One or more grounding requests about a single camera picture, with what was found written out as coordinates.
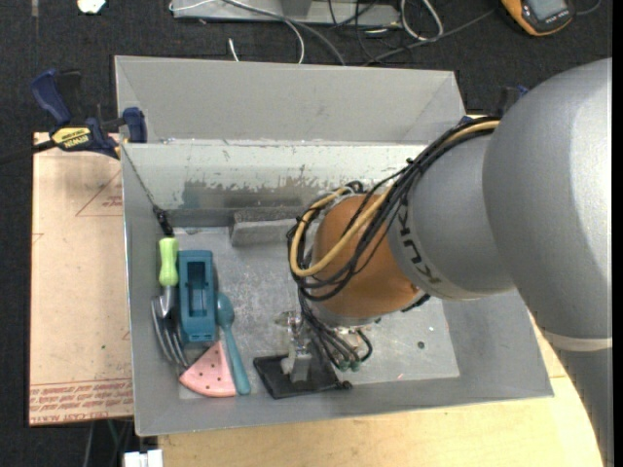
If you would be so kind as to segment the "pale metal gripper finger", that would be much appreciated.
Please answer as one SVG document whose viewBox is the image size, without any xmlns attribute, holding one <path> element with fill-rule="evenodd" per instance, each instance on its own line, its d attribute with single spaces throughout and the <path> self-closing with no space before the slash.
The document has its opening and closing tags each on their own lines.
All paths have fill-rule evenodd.
<svg viewBox="0 0 623 467">
<path fill-rule="evenodd" d="M 308 348 L 305 336 L 295 335 L 290 344 L 290 381 L 304 382 L 309 378 L 312 364 L 312 353 Z"/>
<path fill-rule="evenodd" d="M 278 332 L 279 347 L 285 353 L 281 359 L 280 367 L 284 374 L 291 374 L 295 362 L 298 347 L 298 315 L 294 311 L 283 311 L 275 317 Z"/>
</svg>

